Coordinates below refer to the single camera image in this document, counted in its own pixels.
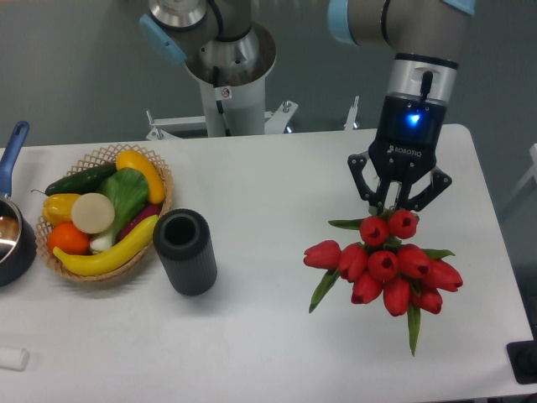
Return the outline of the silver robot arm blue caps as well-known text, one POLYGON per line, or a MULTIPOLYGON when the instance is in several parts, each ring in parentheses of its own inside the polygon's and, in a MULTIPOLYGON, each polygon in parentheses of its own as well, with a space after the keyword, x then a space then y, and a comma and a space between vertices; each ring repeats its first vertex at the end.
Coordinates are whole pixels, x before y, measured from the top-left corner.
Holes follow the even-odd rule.
POLYGON ((452 183, 435 152, 475 12, 473 1, 329 3, 336 40, 395 52, 374 140, 347 160, 373 215, 383 213, 392 184, 394 207, 419 212, 452 183))

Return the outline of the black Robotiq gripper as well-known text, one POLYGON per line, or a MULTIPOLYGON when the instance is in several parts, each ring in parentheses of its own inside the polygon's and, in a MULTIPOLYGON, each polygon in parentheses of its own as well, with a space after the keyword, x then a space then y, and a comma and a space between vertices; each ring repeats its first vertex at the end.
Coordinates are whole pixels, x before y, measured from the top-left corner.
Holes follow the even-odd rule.
POLYGON ((396 55, 375 139, 368 152, 347 158, 358 194, 372 215, 382 214, 394 182, 399 185, 395 206, 415 212, 452 184, 437 167, 435 151, 457 71, 451 60, 396 55), (364 176, 369 160, 378 175, 377 190, 364 176))

